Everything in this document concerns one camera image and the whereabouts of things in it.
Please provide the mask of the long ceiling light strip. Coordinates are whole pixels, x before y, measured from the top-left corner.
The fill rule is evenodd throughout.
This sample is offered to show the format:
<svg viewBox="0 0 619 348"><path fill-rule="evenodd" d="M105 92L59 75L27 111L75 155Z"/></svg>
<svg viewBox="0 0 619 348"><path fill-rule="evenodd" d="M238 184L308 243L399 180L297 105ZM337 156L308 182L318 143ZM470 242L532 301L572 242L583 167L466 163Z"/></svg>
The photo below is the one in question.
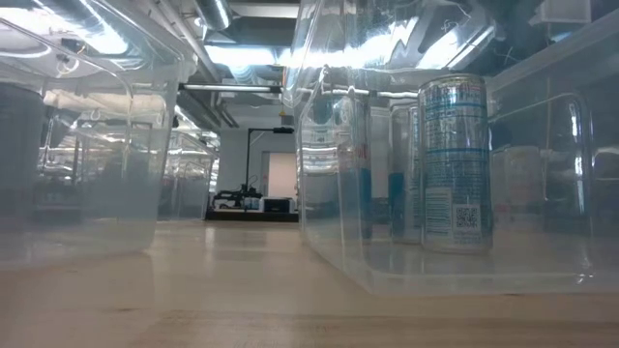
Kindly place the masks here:
<svg viewBox="0 0 619 348"><path fill-rule="evenodd" d="M190 84L180 83L179 90L209 91L209 92L238 92L256 94L281 94L282 88L277 85L241 85L241 84Z"/></svg>

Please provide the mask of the black gantry frame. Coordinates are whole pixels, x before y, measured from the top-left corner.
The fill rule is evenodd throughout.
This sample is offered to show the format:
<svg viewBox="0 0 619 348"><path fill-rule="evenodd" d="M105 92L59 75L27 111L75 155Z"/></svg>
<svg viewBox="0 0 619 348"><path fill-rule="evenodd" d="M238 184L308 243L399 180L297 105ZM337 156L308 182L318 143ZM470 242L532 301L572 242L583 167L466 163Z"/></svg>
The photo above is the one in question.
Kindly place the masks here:
<svg viewBox="0 0 619 348"><path fill-rule="evenodd" d="M271 132L273 134L292 134L294 130L287 127L272 129L248 129L245 190L246 197L251 201L257 199L256 193L251 193L251 144L254 132ZM267 158L267 188L261 191L260 199L255 208L259 213L293 214L295 212L297 189L296 155L294 153L268 153Z"/></svg>

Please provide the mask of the black hanging banner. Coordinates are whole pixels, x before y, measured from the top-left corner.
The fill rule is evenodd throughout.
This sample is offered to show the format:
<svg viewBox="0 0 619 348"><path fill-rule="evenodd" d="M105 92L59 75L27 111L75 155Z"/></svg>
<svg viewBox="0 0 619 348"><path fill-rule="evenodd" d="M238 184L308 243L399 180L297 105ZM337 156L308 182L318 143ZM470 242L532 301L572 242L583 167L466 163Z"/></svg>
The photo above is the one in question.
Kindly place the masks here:
<svg viewBox="0 0 619 348"><path fill-rule="evenodd" d="M43 129L41 134L41 146L50 148L58 147L70 126L78 119L80 114L69 109L59 109L53 106L45 108Z"/></svg>

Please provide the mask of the distant robot workstation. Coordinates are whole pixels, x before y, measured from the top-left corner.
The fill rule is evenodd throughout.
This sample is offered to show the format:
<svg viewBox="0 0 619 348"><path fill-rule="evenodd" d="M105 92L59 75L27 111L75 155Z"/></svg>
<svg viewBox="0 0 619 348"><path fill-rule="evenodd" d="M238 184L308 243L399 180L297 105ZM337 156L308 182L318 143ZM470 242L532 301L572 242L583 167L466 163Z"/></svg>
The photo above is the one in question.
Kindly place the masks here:
<svg viewBox="0 0 619 348"><path fill-rule="evenodd" d="M292 214L296 212L296 202L291 197L267 196L254 187L242 184L238 189L218 191L212 198L210 208Z"/></svg>

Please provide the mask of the silver ventilation duct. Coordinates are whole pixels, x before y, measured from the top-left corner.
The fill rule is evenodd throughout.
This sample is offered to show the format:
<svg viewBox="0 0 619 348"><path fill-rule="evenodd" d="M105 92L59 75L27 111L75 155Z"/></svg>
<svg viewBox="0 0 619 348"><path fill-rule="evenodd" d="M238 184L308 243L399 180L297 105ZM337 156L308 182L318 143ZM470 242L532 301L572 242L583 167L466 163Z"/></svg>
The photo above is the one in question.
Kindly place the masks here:
<svg viewBox="0 0 619 348"><path fill-rule="evenodd" d="M233 21L227 0L194 0L196 10L209 30L221 31Z"/></svg>

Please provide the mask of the white air conditioner unit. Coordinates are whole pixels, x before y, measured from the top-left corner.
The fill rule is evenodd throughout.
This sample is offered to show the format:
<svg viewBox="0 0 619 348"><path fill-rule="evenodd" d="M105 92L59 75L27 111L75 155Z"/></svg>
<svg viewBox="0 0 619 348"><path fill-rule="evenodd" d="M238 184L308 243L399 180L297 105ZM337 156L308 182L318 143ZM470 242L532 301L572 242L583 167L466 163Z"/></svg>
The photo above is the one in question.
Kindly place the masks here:
<svg viewBox="0 0 619 348"><path fill-rule="evenodd" d="M590 0L544 0L529 19L541 23L586 24L591 22Z"/></svg>

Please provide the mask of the clear plastic bin with sticker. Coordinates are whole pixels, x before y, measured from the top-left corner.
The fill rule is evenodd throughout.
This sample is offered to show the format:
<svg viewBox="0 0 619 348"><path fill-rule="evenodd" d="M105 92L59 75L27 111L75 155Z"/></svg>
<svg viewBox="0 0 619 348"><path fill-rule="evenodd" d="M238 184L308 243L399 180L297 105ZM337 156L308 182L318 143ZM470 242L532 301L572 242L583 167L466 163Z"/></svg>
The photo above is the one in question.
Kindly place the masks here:
<svg viewBox="0 0 619 348"><path fill-rule="evenodd" d="M374 294L619 292L619 0L591 22L529 19L544 0L302 0L283 97L295 116L301 227L309 245ZM419 90L449 74L486 84L492 247L423 246ZM339 102L366 97L371 239L345 235ZM390 107L416 102L421 241L395 242ZM512 231L505 150L536 146L544 205Z"/></svg>

